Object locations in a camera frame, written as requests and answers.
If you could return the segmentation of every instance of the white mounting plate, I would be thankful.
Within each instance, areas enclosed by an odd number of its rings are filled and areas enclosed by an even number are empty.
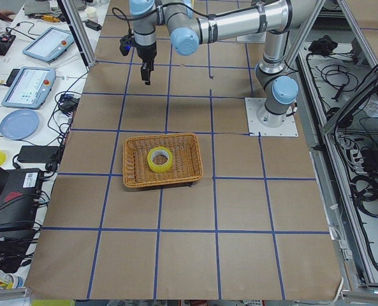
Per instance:
[[[242,35],[242,36],[237,37],[237,42],[238,43],[260,43],[263,45],[265,44],[265,37],[266,37],[266,32]]]
[[[295,119],[293,116],[286,117],[280,127],[270,128],[263,125],[257,119],[257,109],[265,103],[265,98],[246,98],[245,107],[247,109],[248,131],[251,136],[277,136],[277,137],[298,137]]]

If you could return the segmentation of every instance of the blue joint cap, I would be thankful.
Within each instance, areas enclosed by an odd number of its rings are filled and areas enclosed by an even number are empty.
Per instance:
[[[170,35],[170,41],[180,55],[191,55],[199,47],[199,37],[196,32],[186,27],[174,29]]]
[[[184,4],[186,4],[187,6],[190,6],[191,8],[193,8],[191,6],[191,0],[183,0]],[[192,19],[193,18],[193,11],[192,10],[189,10],[188,8],[186,8],[186,12],[187,12],[187,16]]]
[[[154,4],[155,0],[129,0],[129,11],[134,16],[142,15],[148,12]]]
[[[288,76],[280,76],[273,81],[272,94],[280,104],[291,104],[296,99],[298,91],[298,84]]]

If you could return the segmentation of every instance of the white cable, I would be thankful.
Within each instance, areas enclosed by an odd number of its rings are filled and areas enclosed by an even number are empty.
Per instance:
[[[344,279],[342,277],[341,280],[340,280],[339,287],[337,288],[337,292],[336,292],[335,298],[331,302],[307,303],[307,302],[293,301],[293,303],[294,304],[303,304],[303,305],[330,305],[330,304],[333,304],[333,303],[335,303],[337,301],[337,299],[339,298],[340,293],[342,292],[343,283],[344,283]]]

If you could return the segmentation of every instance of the brown woven tray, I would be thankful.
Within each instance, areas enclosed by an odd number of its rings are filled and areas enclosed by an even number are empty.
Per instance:
[[[147,162],[149,151],[158,146],[168,148],[173,155],[171,169],[164,173],[153,172]],[[203,165],[197,136],[193,133],[179,133],[128,138],[124,143],[123,175],[127,187],[149,187],[199,180],[203,176]]]

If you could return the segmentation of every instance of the cup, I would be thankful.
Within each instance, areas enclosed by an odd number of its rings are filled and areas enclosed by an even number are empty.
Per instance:
[[[87,13],[88,19],[93,22],[98,22],[98,16],[97,16],[97,9],[93,8],[92,6],[88,6],[85,9],[85,12]]]

